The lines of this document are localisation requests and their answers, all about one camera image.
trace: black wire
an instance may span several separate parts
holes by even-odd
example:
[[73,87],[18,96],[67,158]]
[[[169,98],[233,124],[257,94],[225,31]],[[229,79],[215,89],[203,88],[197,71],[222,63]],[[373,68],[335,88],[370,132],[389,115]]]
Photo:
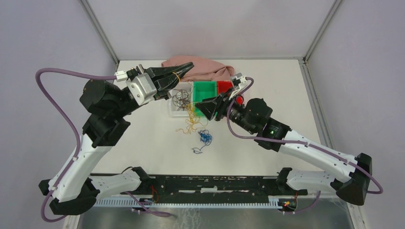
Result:
[[127,167],[126,169],[124,169],[124,171],[121,172],[121,174],[123,174],[125,171],[127,171],[130,168],[133,168],[133,167],[132,166]]

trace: clear plastic container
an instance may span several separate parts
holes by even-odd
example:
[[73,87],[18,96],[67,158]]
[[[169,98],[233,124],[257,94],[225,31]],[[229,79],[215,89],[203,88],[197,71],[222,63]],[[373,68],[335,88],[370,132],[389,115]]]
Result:
[[176,87],[171,90],[169,93],[172,96],[171,99],[169,99],[169,115],[171,117],[188,117],[189,113],[186,110],[183,110],[179,107],[177,107],[173,103],[173,96],[178,92],[178,90],[185,90],[187,93],[190,94],[190,103],[193,102],[193,97],[192,97],[192,89],[193,89],[193,82],[180,82],[176,85]]

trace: tangled wire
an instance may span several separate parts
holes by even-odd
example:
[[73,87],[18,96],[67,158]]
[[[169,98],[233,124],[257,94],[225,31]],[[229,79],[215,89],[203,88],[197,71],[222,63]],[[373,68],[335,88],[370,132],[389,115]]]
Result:
[[202,154],[203,152],[201,150],[211,144],[213,137],[208,130],[200,130],[198,134],[200,135],[200,141],[202,141],[204,145],[201,148],[192,148],[192,151],[195,154]]
[[174,89],[174,91],[177,93],[172,97],[173,105],[178,107],[177,111],[185,111],[187,105],[191,103],[191,94],[184,89]]

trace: metal frame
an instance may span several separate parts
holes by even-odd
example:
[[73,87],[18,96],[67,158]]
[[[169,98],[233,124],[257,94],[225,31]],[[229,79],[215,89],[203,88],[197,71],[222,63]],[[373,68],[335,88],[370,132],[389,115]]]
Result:
[[338,10],[342,2],[343,0],[335,0],[334,3],[332,4],[332,7],[330,8],[328,14],[326,15],[325,20],[323,20],[322,25],[320,26],[317,34],[315,35],[314,40],[312,41],[307,53],[304,56],[304,61],[308,61],[309,58],[311,57],[312,53],[314,52],[314,49],[318,45],[320,38],[322,37],[325,30],[329,26],[330,21],[332,20],[333,16],[335,15],[336,11]]
[[[92,25],[94,29],[97,31],[98,35],[100,36],[100,39],[102,40],[104,46],[107,48],[107,51],[109,52],[111,58],[113,61],[116,63],[116,69],[118,68],[119,64],[119,59],[114,52],[113,47],[111,46],[111,43],[109,42],[102,26],[100,25],[100,22],[98,21],[93,9],[90,6],[90,3],[88,0],[79,0],[79,2],[82,4],[83,9],[85,10],[86,15],[89,17],[90,21],[92,22]],[[309,69],[308,69],[308,60],[310,59],[311,55],[313,54],[315,48],[317,47],[320,39],[322,38],[325,30],[328,28],[333,16],[335,15],[336,11],[338,8],[341,6],[343,0],[335,0],[333,5],[331,6],[325,20],[323,21],[321,27],[319,28],[317,34],[314,37],[314,40],[312,41],[311,45],[309,46],[306,54],[303,57],[268,57],[268,58],[240,58],[243,60],[260,60],[260,59],[267,59],[267,60],[298,60],[299,66],[301,68],[301,73],[304,78],[304,83],[305,87],[307,89],[307,94],[309,96],[309,102],[311,105],[311,109],[313,111],[315,123],[318,129],[318,134],[320,136],[321,143],[326,145],[327,147],[330,147],[334,149],[334,143],[332,140],[332,137],[329,132],[328,125],[326,123],[326,119],[324,116],[324,113],[322,111],[322,107],[319,101],[319,97],[317,96],[316,89],[313,84],[313,80],[311,78]],[[218,60],[227,60],[231,58],[216,58]],[[330,195],[321,195],[321,197],[329,197]],[[355,206],[352,204],[348,203],[348,209],[350,212],[350,216],[353,221],[353,225],[355,229],[366,229],[368,228],[367,223],[364,221],[366,217],[364,217],[363,213],[363,208],[360,208],[359,206]],[[66,217],[64,221],[64,229],[76,229],[79,223],[80,216],[68,216]]]
[[83,9],[85,10],[86,15],[89,17],[94,29],[96,30],[97,34],[100,36],[101,41],[103,42],[104,46],[107,48],[108,53],[110,54],[111,58],[116,64],[116,70],[118,68],[119,64],[119,59],[111,46],[110,41],[108,40],[106,33],[103,30],[103,27],[101,27],[100,22],[98,21],[96,15],[94,14],[93,9],[90,6],[90,3],[88,0],[79,0],[81,5],[83,6]]

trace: red object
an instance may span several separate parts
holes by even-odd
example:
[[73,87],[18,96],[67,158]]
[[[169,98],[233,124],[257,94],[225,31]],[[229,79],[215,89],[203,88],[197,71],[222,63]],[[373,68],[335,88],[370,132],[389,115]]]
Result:
[[[232,83],[230,81],[217,81],[216,82],[217,95],[219,95],[219,93],[225,93],[231,87],[232,87]],[[238,104],[242,104],[243,100],[241,97],[237,97],[236,102]]]

